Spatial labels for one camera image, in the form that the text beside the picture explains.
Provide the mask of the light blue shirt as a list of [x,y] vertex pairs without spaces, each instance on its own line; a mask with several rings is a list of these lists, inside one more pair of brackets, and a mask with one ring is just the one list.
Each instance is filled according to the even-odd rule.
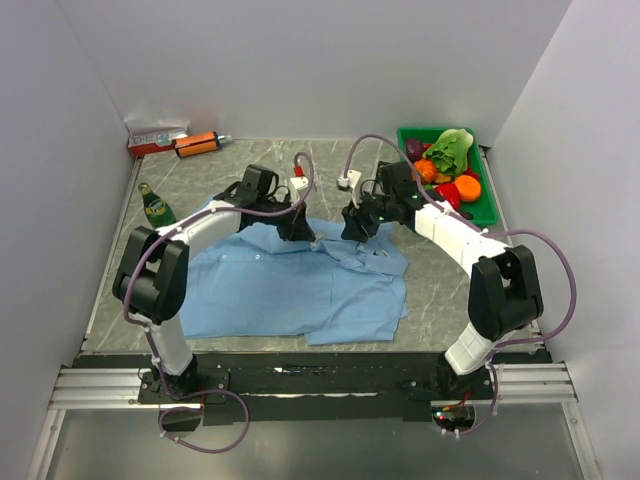
[[195,256],[180,311],[185,336],[302,335],[310,346],[393,340],[408,315],[408,261],[391,226],[358,243],[341,238],[341,223],[308,223],[317,251],[255,224]]

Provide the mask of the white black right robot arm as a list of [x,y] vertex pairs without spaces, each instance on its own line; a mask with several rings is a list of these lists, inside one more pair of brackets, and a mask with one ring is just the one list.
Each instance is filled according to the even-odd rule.
[[342,210],[343,239],[365,243],[381,225],[396,222],[437,245],[469,277],[468,323],[440,354],[434,374],[444,396],[461,397],[490,352],[542,314],[533,253],[467,225],[442,196],[417,185],[405,162],[383,163],[372,178],[349,170],[337,187],[351,196]]

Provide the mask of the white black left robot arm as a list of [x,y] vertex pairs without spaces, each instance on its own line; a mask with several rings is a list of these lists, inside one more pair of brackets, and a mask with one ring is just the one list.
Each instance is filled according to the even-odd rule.
[[285,241],[315,239],[306,220],[314,169],[296,165],[283,200],[275,197],[280,186],[274,171],[250,165],[240,180],[197,212],[158,229],[138,227],[128,238],[112,292],[122,303],[125,321],[142,329],[154,378],[174,401],[191,399],[201,383],[179,318],[190,260],[256,223],[274,226]]

